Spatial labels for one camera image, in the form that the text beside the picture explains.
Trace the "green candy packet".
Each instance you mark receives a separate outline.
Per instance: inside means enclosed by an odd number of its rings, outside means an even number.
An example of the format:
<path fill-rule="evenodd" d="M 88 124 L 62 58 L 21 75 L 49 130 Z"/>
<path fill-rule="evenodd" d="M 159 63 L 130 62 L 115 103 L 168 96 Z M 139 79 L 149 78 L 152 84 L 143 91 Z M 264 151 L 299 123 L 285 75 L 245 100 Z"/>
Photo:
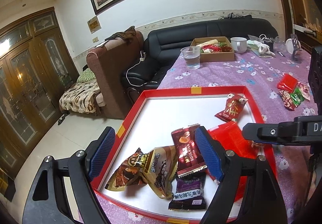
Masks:
<path fill-rule="evenodd" d="M 298 87 L 294 89 L 290 97 L 295 107 L 298 107 L 304 101 L 304 97 Z"/>

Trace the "red snack packet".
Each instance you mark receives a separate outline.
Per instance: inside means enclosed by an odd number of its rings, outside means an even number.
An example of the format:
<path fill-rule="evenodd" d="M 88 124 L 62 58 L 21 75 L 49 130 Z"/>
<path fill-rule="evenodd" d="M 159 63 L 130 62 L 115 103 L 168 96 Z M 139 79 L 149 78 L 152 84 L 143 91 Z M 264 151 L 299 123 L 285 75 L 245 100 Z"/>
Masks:
<path fill-rule="evenodd" d="M 292 75 L 284 74 L 282 79 L 277 84 L 278 90 L 285 90 L 289 93 L 293 93 L 295 88 L 297 87 L 298 80 L 294 78 Z"/>

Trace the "red white heart candy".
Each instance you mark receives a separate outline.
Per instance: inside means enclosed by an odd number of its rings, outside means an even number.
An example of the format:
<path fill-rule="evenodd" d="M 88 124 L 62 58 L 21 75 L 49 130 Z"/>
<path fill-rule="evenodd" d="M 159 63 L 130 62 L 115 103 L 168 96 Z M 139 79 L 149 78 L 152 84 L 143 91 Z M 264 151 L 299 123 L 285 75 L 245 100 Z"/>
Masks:
<path fill-rule="evenodd" d="M 303 98 L 305 100 L 310 101 L 311 97 L 310 97 L 310 90 L 309 90 L 308 86 L 303 84 L 302 82 L 298 82 L 297 86 L 298 86 L 299 91 L 300 91 L 301 95 L 303 96 Z"/>

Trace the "dark red wafer packet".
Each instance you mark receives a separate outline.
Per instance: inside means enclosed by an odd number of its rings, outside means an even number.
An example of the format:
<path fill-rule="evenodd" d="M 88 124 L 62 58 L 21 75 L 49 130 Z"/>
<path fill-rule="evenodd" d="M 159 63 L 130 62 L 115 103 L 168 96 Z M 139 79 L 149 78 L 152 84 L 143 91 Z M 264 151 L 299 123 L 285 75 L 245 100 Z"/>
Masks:
<path fill-rule="evenodd" d="M 195 141 L 198 127 L 200 124 L 194 124 L 171 133 L 178 156 L 176 173 L 179 178 L 202 172 L 207 167 Z"/>

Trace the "red gift box tray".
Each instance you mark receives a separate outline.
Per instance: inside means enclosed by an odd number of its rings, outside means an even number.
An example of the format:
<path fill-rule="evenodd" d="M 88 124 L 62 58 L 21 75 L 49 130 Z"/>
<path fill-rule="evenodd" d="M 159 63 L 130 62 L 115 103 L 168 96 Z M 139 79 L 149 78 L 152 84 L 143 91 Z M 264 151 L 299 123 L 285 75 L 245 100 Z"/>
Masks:
<path fill-rule="evenodd" d="M 168 209 L 168 201 L 159 198 L 148 185 L 140 187 L 133 195 L 131 186 L 125 191 L 110 191 L 107 181 L 122 162 L 137 148 L 147 153 L 154 148 L 172 146 L 172 132 L 178 130 L 179 155 L 177 161 L 193 167 L 193 172 L 206 168 L 196 160 L 196 144 L 191 141 L 188 128 L 200 124 L 213 129 L 223 124 L 215 114 L 225 107 L 230 93 L 240 94 L 248 101 L 237 120 L 242 129 L 247 123 L 263 123 L 259 108 L 245 86 L 215 86 L 145 90 L 141 93 L 116 133 L 111 152 L 100 175 L 92 180 L 92 188 L 103 198 L 131 212 L 156 220 L 173 223 L 199 223 L 204 212 L 183 213 Z"/>

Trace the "dark purple candy packet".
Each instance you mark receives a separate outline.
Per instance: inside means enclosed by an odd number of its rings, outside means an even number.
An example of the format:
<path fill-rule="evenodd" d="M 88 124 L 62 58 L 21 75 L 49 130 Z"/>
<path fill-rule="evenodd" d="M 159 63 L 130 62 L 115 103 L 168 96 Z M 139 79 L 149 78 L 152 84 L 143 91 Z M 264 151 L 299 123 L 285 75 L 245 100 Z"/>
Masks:
<path fill-rule="evenodd" d="M 206 174 L 194 173 L 186 177 L 176 177 L 176 192 L 168 210 L 205 210 L 204 185 Z"/>

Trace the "red floral candy packet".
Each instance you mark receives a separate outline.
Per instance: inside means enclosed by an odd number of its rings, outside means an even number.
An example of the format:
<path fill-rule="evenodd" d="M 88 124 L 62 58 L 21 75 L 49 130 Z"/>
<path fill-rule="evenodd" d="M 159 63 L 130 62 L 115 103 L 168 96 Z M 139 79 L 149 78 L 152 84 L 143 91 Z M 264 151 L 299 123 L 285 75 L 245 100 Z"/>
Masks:
<path fill-rule="evenodd" d="M 225 109 L 215 115 L 224 122 L 236 122 L 243 111 L 248 99 L 240 94 L 229 93 Z"/>

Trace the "patterned brown blanket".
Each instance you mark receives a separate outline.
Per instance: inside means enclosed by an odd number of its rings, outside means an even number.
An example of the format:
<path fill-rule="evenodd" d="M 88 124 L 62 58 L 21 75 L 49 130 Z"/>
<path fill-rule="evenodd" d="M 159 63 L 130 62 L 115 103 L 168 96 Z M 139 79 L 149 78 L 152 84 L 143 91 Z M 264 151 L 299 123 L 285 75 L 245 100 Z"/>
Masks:
<path fill-rule="evenodd" d="M 59 99 L 59 108 L 63 111 L 99 115 L 96 96 L 100 88 L 96 80 L 76 83 L 66 90 Z"/>

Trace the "gold chocolate snack bag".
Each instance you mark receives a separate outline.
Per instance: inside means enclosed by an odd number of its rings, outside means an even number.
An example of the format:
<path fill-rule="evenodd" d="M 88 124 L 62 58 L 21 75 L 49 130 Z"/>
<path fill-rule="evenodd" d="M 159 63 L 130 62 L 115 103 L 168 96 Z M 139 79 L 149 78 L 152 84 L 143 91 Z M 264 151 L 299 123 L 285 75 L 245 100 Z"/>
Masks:
<path fill-rule="evenodd" d="M 116 169 L 105 189 L 123 191 L 131 185 L 147 184 L 159 198 L 170 199 L 176 170 L 175 146 L 158 147 L 148 153 L 137 149 Z"/>

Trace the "black phone stand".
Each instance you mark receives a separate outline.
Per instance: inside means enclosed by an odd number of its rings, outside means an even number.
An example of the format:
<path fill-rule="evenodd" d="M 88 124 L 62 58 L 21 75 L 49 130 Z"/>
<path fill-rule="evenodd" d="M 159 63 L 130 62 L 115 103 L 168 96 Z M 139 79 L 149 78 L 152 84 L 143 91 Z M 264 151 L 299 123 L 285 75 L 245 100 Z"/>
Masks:
<path fill-rule="evenodd" d="M 302 62 L 301 57 L 297 55 L 297 53 L 301 50 L 298 37 L 296 34 L 291 34 L 290 36 L 291 36 L 291 42 L 293 45 L 293 53 L 291 55 L 292 60 L 296 63 L 301 63 Z"/>

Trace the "white round container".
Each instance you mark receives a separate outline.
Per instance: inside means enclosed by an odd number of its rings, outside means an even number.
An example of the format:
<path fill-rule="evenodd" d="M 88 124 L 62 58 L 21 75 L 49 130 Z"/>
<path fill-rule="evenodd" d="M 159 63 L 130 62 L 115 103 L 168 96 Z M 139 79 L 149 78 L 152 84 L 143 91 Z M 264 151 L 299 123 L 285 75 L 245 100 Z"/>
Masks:
<path fill-rule="evenodd" d="M 289 52 L 290 55 L 293 55 L 295 52 L 301 50 L 301 44 L 298 39 L 295 39 L 295 43 L 296 47 L 294 47 L 293 40 L 291 38 L 287 39 L 285 42 L 287 52 Z"/>

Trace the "white ceramic mug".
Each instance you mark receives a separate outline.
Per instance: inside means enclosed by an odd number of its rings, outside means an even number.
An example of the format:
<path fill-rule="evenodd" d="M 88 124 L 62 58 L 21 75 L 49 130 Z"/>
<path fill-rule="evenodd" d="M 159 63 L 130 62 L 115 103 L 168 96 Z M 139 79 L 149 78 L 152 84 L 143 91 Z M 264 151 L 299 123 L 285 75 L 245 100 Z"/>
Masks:
<path fill-rule="evenodd" d="M 247 39 L 243 37 L 232 37 L 230 39 L 232 48 L 236 53 L 244 53 L 247 51 Z"/>

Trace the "brown cardboard snack box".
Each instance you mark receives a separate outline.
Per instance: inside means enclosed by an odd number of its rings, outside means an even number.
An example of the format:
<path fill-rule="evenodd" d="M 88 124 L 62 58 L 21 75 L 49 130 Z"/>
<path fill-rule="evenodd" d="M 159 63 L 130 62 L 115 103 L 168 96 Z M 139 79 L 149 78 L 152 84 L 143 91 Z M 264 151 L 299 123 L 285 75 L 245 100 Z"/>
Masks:
<path fill-rule="evenodd" d="M 195 38 L 190 46 L 200 47 L 200 62 L 229 62 L 235 52 L 226 37 Z"/>

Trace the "wooden display cabinet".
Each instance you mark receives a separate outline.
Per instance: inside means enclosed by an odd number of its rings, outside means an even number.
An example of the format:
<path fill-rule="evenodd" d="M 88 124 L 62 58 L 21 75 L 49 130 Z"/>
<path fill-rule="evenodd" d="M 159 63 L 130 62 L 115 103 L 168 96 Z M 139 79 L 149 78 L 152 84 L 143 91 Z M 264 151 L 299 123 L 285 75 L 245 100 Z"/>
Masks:
<path fill-rule="evenodd" d="M 321 44 L 321 11 L 314 0 L 281 0 L 285 38 L 296 34 L 308 53 Z"/>

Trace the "gold wall plaque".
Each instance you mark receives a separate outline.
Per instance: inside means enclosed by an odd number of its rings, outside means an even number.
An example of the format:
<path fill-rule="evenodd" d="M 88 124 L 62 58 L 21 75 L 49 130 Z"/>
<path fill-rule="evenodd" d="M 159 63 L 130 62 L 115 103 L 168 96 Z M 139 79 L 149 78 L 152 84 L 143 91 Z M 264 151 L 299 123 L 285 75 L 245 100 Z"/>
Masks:
<path fill-rule="evenodd" d="M 87 24 L 88 24 L 88 28 L 89 28 L 91 34 L 97 32 L 98 30 L 101 29 L 101 25 L 100 25 L 100 22 L 99 22 L 97 16 L 94 16 L 92 19 L 90 19 L 87 22 Z"/>

